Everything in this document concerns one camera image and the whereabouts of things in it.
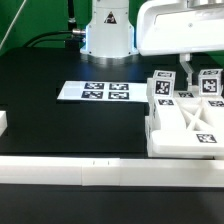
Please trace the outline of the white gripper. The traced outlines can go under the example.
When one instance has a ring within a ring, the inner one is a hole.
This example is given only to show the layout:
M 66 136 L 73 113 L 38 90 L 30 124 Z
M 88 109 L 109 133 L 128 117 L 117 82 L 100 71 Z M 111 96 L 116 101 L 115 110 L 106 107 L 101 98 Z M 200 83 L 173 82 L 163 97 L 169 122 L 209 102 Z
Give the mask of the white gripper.
M 180 54 L 192 89 L 191 54 L 224 50 L 224 0 L 147 0 L 136 31 L 141 55 Z

